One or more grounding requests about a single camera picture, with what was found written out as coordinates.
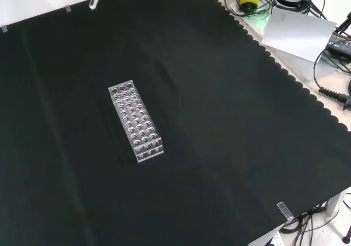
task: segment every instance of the black cloth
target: black cloth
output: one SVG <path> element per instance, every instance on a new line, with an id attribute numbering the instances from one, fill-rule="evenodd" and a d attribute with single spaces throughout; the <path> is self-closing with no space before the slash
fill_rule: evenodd
<path id="1" fill-rule="evenodd" d="M 247 245 L 351 185 L 350 134 L 216 0 L 100 0 L 0 35 L 1 245 Z M 108 87 L 132 79 L 142 163 Z"/>

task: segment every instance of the floor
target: floor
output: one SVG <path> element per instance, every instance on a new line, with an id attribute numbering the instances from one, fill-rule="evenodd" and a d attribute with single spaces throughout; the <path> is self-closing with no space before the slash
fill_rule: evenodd
<path id="1" fill-rule="evenodd" d="M 351 206 L 351 195 L 346 195 L 344 201 Z M 328 222 L 330 218 L 326 212 L 313 215 L 313 227 L 319 227 Z M 312 245 L 317 246 L 345 246 L 341 239 L 346 235 L 351 226 L 351 210 L 343 203 L 340 207 L 338 215 L 326 226 L 313 231 Z M 275 246 L 293 246 L 296 233 L 294 234 L 277 234 L 272 243 Z M 302 246 L 308 246 L 310 233 L 305 234 Z"/>

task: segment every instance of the metal stand leg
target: metal stand leg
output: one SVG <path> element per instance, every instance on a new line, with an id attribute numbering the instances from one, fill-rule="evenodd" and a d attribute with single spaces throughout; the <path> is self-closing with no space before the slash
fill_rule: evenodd
<path id="1" fill-rule="evenodd" d="M 350 227 L 349 231 L 347 232 L 346 236 L 342 238 L 342 242 L 345 244 L 349 244 L 350 238 L 351 238 L 351 227 Z"/>
<path id="2" fill-rule="evenodd" d="M 329 200 L 329 204 L 327 207 L 327 214 L 329 217 L 331 217 L 337 213 L 342 201 L 344 200 L 344 197 L 346 196 L 346 192 L 347 192 L 347 190 L 344 190 L 343 192 L 339 193 L 338 195 L 332 197 Z"/>

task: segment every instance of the plug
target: plug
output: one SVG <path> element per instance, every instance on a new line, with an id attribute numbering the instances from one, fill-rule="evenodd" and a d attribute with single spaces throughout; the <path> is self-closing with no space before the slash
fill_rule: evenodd
<path id="1" fill-rule="evenodd" d="M 325 94 L 330 98 L 338 100 L 339 102 L 342 102 L 344 104 L 344 107 L 342 108 L 342 110 L 345 110 L 346 108 L 351 109 L 351 97 L 349 95 L 339 94 L 335 91 L 328 90 L 324 87 L 320 87 L 319 92 L 322 94 Z"/>

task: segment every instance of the white paper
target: white paper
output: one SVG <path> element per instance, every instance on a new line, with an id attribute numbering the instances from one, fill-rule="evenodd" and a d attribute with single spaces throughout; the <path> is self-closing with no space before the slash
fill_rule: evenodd
<path id="1" fill-rule="evenodd" d="M 274 8 L 262 43 L 314 62 L 328 44 L 335 26 L 335 22 Z"/>

